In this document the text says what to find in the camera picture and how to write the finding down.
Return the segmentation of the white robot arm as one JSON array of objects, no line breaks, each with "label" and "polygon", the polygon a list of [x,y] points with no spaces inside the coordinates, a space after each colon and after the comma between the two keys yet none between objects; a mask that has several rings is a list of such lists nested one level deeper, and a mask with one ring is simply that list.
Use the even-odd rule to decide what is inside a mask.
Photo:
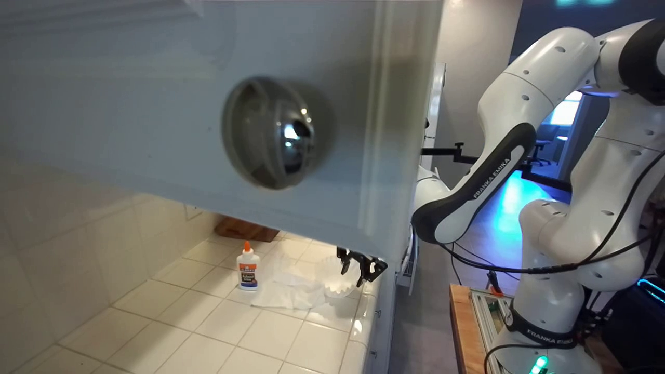
[{"label": "white robot arm", "polygon": [[481,93],[483,147],[452,186],[422,169],[411,229],[446,244],[533,150],[535,128],[580,89],[608,97],[608,111],[571,170],[571,200],[535,200],[520,213],[521,281],[501,327],[503,345],[571,351],[590,292],[616,292],[643,270],[638,219],[662,181],[665,23],[635,20],[603,35],[578,27],[543,32]]}]

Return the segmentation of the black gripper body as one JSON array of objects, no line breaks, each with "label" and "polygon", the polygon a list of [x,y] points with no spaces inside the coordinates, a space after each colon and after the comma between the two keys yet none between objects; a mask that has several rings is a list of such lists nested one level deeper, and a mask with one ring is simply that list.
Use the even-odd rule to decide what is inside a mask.
[{"label": "black gripper body", "polygon": [[341,260],[342,267],[348,267],[348,263],[353,260],[362,261],[362,253],[360,251],[350,251],[350,250],[345,250],[345,246],[336,246],[336,257]]}]

